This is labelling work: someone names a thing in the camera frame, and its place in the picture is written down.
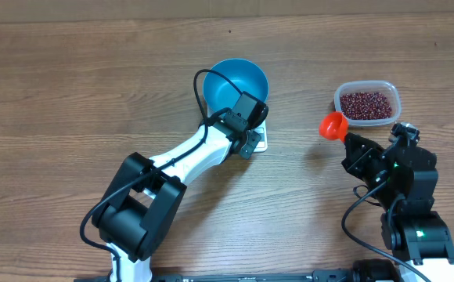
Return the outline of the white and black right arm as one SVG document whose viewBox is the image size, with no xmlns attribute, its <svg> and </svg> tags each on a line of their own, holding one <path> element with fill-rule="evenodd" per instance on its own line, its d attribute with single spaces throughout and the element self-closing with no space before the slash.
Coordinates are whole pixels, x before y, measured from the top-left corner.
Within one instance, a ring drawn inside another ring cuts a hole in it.
<svg viewBox="0 0 454 282">
<path fill-rule="evenodd" d="M 357 238 L 357 244 L 380 255 L 354 262 L 348 281 L 454 281 L 454 244 L 450 230 L 433 209 L 438 182 L 437 157 L 418 145 L 419 130 L 396 123 L 390 146 L 347 133 L 343 138 L 345 171 L 363 181 L 367 192 L 352 206 L 372 198 L 382 207 L 384 250 Z"/>
</svg>

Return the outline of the red scoop with blue handle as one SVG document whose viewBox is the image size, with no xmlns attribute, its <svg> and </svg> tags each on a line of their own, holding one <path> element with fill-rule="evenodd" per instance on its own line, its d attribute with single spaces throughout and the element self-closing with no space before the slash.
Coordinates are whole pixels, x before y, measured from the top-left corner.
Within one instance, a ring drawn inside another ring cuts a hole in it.
<svg viewBox="0 0 454 282">
<path fill-rule="evenodd" d="M 345 142 L 345 136 L 348 134 L 348 120 L 338 111 L 329 113 L 322 120 L 319 126 L 319 134 L 328 140 L 340 140 Z"/>
</svg>

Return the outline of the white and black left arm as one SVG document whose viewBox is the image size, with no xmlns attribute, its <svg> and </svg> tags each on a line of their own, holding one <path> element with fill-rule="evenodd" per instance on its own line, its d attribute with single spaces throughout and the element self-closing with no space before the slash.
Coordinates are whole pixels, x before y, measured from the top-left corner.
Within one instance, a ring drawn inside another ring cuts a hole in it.
<svg viewBox="0 0 454 282">
<path fill-rule="evenodd" d="M 150 281 L 150 258 L 168 234 L 187 186 L 230 155 L 248 159 L 267 149 L 265 124 L 236 126 L 211 118 L 168 152 L 126 157 L 101 201 L 84 218 L 99 231 L 112 270 L 106 281 Z"/>
</svg>

